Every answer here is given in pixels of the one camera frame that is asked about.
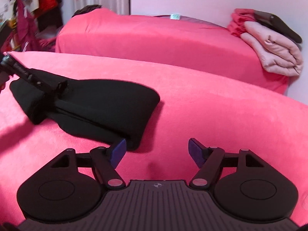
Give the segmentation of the pink far bed cover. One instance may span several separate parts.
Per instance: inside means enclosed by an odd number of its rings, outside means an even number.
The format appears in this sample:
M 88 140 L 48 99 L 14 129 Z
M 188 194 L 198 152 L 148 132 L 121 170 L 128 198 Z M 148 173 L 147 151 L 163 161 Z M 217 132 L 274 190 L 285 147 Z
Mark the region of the pink far bed cover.
M 289 79 L 266 72 L 254 50 L 226 28 L 100 8 L 72 17 L 55 51 L 179 66 L 283 94 Z

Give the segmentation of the small white blue tag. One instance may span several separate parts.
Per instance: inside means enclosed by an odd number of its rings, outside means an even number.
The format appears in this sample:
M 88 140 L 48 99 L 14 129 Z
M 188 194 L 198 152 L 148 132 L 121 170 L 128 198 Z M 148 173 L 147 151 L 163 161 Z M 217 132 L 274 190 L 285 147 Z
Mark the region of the small white blue tag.
M 180 14 L 171 14 L 170 19 L 171 20 L 180 20 L 181 16 L 180 16 Z

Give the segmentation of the black pants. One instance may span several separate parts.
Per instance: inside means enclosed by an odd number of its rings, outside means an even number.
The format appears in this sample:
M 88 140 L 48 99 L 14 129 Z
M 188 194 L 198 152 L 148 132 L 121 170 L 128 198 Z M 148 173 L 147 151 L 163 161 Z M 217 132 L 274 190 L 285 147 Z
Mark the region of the black pants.
M 34 125 L 51 119 L 75 137 L 109 145 L 125 139 L 128 150 L 139 147 L 160 102 L 155 90 L 134 82 L 75 80 L 43 70 L 32 72 L 53 89 L 65 86 L 58 95 L 49 95 L 21 78 L 10 83 L 15 100 Z

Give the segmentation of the folded beige quilt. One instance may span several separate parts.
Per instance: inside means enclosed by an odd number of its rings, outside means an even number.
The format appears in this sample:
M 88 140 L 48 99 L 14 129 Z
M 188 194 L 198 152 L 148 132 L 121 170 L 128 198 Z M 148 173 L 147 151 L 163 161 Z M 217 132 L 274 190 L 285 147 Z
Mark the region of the folded beige quilt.
M 257 54 L 265 71 L 287 77 L 300 76 L 303 57 L 300 48 L 287 37 L 256 21 L 244 23 L 241 39 Z

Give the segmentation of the hanging clothes rack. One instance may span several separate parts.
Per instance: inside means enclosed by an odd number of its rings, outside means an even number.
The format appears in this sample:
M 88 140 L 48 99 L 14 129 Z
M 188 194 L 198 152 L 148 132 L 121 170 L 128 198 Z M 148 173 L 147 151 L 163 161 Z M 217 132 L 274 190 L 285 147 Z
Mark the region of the hanging clothes rack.
M 56 36 L 63 26 L 62 0 L 8 0 L 12 2 L 10 18 L 1 9 L 1 52 L 55 51 Z

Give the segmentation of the dark cloth on bed corner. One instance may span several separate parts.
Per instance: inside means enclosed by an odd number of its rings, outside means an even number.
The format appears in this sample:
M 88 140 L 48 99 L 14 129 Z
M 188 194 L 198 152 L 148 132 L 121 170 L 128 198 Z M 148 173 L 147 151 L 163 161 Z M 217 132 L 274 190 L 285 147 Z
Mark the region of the dark cloth on bed corner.
M 99 4 L 87 5 L 87 6 L 81 8 L 79 10 L 76 10 L 74 12 L 74 14 L 72 15 L 72 17 L 75 17 L 77 15 L 87 14 L 87 13 L 89 13 L 89 12 L 95 10 L 95 9 L 101 9 L 101 8 L 102 8 L 102 6 L 99 5 Z

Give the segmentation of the folded red blanket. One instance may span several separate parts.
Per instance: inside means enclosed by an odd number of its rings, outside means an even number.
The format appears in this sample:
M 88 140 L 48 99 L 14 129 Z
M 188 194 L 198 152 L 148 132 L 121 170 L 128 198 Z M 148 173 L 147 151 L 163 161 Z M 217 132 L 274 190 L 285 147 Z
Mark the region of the folded red blanket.
M 232 20 L 227 26 L 229 32 L 240 37 L 241 34 L 246 33 L 246 28 L 244 23 L 246 21 L 256 21 L 254 17 L 255 10 L 247 8 L 236 8 L 231 14 Z

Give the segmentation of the black pillow on quilt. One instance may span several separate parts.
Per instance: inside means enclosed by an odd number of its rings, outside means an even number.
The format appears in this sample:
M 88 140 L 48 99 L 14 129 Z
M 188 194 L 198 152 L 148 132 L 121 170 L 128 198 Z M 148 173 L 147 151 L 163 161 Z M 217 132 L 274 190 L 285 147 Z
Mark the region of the black pillow on quilt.
M 255 20 L 263 26 L 274 30 L 285 37 L 291 39 L 295 43 L 302 43 L 302 38 L 298 35 L 295 31 L 293 31 L 282 19 L 278 16 L 267 13 L 261 12 L 258 10 L 254 11 L 254 18 Z

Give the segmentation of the pink bed sheet near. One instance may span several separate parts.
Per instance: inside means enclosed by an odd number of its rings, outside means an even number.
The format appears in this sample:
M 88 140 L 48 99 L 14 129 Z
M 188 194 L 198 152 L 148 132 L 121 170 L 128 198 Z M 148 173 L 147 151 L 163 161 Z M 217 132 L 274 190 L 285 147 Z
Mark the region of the pink bed sheet near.
M 117 79 L 155 89 L 160 103 L 141 145 L 117 167 L 131 179 L 190 180 L 197 166 L 188 140 L 228 152 L 250 149 L 299 192 L 292 219 L 307 223 L 307 106 L 264 88 L 157 63 L 49 52 L 16 52 L 25 66 L 73 79 Z M 88 152 L 98 142 L 76 138 L 46 120 L 33 125 L 9 89 L 1 94 L 1 222 L 19 224 L 18 187 L 66 148 Z

